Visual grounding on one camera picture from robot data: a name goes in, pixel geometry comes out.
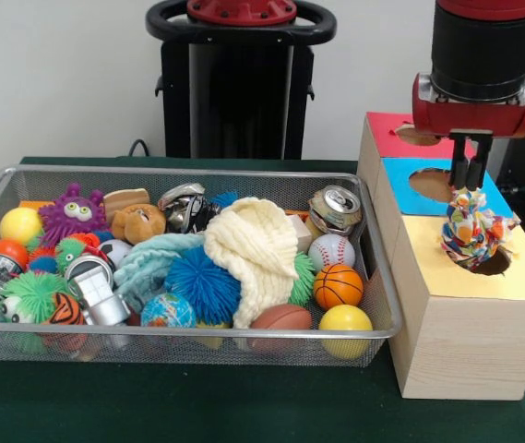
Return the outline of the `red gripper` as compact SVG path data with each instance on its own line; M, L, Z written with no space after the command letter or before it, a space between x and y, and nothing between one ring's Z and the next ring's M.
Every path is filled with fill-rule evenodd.
M491 137L525 137L525 83L517 95L503 102L459 102L440 92L431 83L428 74L416 76L412 87L412 118L417 131L453 141L449 185L477 190L483 185L486 165L491 150ZM466 137L477 144L476 154L469 168L465 156Z

